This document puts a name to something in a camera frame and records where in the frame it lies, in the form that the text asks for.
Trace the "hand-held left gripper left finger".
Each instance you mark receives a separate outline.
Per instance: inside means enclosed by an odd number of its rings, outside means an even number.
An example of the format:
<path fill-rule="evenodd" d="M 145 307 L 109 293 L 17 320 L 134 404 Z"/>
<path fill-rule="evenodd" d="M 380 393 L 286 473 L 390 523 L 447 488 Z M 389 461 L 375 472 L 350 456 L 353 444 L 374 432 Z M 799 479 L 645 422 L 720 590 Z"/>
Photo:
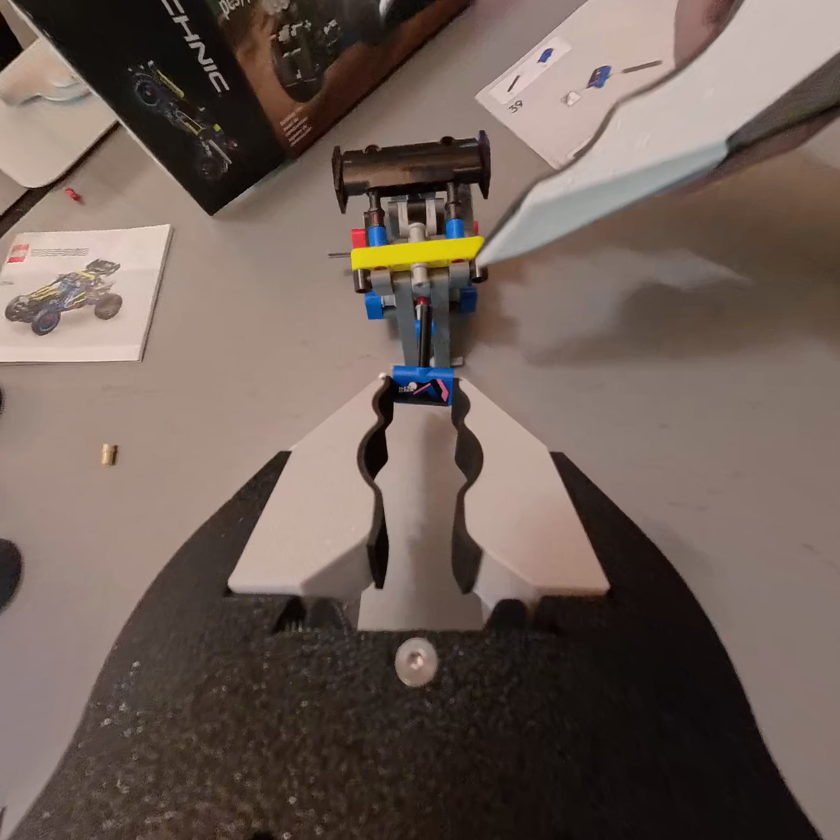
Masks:
<path fill-rule="evenodd" d="M 377 420 L 377 377 L 290 450 L 227 587 L 238 595 L 360 596 L 375 490 L 359 452 Z"/>

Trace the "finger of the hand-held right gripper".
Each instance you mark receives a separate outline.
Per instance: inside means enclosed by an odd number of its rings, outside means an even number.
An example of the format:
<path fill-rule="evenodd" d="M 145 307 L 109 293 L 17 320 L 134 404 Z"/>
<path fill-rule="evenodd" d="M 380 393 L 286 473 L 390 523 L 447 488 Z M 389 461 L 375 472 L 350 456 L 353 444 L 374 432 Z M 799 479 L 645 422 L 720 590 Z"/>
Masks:
<path fill-rule="evenodd" d="M 530 185 L 501 218 L 478 266 L 524 256 L 644 199 L 723 173 L 727 141 L 839 57 L 838 2 L 698 2 L 714 38 L 620 101 L 582 154 Z"/>

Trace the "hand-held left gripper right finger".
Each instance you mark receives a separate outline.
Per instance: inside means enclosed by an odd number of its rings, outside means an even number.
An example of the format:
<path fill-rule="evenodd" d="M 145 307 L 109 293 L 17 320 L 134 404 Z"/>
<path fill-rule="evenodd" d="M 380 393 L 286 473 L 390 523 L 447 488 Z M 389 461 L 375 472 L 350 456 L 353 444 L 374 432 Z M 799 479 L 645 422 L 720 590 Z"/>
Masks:
<path fill-rule="evenodd" d="M 607 581 L 548 448 L 466 379 L 452 403 L 451 564 L 478 597 L 602 596 Z"/>

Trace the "blue stickered toy tile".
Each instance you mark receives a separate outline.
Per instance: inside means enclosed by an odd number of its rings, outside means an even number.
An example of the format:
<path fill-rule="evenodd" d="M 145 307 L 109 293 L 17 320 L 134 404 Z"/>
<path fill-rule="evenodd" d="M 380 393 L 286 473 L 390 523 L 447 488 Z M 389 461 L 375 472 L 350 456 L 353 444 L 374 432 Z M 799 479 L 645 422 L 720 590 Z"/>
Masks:
<path fill-rule="evenodd" d="M 450 407 L 453 403 L 453 368 L 395 365 L 391 379 L 394 403 L 440 407 Z"/>

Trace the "partly built toy buggy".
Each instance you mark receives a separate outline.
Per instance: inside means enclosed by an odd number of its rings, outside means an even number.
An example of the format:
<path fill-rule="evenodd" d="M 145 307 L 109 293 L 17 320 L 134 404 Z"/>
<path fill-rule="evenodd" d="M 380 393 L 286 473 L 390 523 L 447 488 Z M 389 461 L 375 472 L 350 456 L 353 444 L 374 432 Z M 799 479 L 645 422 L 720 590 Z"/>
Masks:
<path fill-rule="evenodd" d="M 478 285 L 487 279 L 476 263 L 484 239 L 474 214 L 474 188 L 483 199 L 490 193 L 487 131 L 357 150 L 336 145 L 331 174 L 343 214 L 351 199 L 367 202 L 347 257 L 368 319 L 392 319 L 402 364 L 418 366 L 417 300 L 426 297 L 434 318 L 431 365 L 462 365 L 452 317 L 476 309 Z"/>

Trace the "instruction booklet with buggy cover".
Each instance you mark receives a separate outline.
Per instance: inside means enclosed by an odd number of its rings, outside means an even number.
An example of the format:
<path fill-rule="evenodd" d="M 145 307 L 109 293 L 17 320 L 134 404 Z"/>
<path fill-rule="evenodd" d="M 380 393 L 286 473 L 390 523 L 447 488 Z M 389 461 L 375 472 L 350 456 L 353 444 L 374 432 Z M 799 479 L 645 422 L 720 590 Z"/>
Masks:
<path fill-rule="evenodd" d="M 141 361 L 172 234 L 16 234 L 2 249 L 1 362 Z"/>

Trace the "dark toy set box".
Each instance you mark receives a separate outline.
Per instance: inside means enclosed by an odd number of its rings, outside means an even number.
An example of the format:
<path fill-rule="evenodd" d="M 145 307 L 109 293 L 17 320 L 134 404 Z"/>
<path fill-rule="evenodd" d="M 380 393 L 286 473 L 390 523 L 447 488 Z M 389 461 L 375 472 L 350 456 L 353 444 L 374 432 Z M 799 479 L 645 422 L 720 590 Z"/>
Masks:
<path fill-rule="evenodd" d="M 21 1 L 213 216 L 296 160 L 467 1 Z"/>

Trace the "black toy tire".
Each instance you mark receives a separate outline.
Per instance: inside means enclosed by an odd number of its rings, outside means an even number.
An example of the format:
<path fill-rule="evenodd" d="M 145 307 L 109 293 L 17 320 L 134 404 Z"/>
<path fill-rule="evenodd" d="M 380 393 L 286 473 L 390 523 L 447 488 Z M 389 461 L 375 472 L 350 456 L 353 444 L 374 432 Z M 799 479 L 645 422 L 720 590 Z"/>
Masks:
<path fill-rule="evenodd" d="M 23 576 L 23 557 L 18 546 L 1 538 L 1 601 L 3 611 L 14 599 Z"/>

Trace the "white sign stand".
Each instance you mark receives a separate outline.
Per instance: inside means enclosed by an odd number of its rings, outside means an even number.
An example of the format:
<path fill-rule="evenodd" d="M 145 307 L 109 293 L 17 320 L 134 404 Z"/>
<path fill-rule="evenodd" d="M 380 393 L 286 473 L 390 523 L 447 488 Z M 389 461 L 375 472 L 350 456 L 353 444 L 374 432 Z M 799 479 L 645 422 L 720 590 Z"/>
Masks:
<path fill-rule="evenodd" d="M 117 123 L 43 38 L 1 73 L 1 168 L 22 187 L 56 182 Z"/>

